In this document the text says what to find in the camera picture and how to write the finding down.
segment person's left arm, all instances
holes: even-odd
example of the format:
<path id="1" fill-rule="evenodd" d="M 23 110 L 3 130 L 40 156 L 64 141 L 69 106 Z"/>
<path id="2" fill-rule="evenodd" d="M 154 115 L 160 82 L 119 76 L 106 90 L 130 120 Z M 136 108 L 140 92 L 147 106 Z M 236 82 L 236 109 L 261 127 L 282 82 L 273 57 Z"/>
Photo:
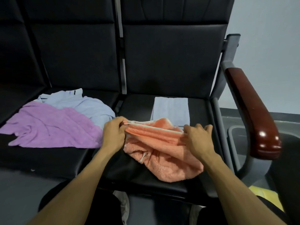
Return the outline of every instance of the person's left arm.
<path id="1" fill-rule="evenodd" d="M 105 124 L 102 147 L 92 161 L 28 225 L 85 223 L 103 170 L 124 144 L 126 126 L 119 127 L 122 121 L 127 119 L 116 117 Z"/>

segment purple towel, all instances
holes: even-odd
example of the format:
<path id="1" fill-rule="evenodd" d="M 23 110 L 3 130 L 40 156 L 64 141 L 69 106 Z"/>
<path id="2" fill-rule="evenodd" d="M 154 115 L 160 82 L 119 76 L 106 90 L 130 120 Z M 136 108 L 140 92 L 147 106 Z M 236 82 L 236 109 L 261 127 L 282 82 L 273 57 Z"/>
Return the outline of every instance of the purple towel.
<path id="1" fill-rule="evenodd" d="M 46 103 L 29 102 L 0 128 L 15 134 L 9 146 L 27 148 L 99 148 L 102 129 L 73 108 L 56 109 Z"/>

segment wall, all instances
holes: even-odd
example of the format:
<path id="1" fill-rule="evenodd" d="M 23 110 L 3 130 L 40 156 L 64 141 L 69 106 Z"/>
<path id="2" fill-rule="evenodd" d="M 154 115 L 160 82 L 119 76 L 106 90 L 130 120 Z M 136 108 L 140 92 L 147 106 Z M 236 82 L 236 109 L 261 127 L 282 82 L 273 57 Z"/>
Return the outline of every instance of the wall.
<path id="1" fill-rule="evenodd" d="M 234 58 L 270 112 L 300 114 L 300 0 L 235 0 L 229 33 L 240 33 Z M 228 86 L 220 107 L 235 108 Z"/>

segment orange towel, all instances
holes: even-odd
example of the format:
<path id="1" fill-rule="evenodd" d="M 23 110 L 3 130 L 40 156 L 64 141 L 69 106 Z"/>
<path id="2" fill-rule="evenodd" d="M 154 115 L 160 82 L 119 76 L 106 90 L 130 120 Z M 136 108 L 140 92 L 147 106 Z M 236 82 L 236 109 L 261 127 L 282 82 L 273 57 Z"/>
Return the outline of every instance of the orange towel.
<path id="1" fill-rule="evenodd" d="M 202 163 L 182 141 L 186 134 L 167 118 L 156 121 L 124 122 L 126 140 L 124 152 L 166 182 L 194 178 L 203 172 Z"/>

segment baseboard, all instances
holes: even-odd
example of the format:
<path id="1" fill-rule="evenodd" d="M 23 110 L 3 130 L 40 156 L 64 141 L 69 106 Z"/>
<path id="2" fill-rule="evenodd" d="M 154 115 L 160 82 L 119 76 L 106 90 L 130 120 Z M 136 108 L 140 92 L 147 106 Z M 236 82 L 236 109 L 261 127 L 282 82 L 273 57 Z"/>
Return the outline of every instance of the baseboard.
<path id="1" fill-rule="evenodd" d="M 237 109 L 220 108 L 220 110 L 221 110 L 221 115 L 223 117 L 235 117 L 235 118 L 241 117 Z M 288 121 L 288 122 L 300 123 L 299 114 L 288 114 L 288 113 L 277 113 L 277 112 L 270 112 L 270 114 L 275 121 Z"/>

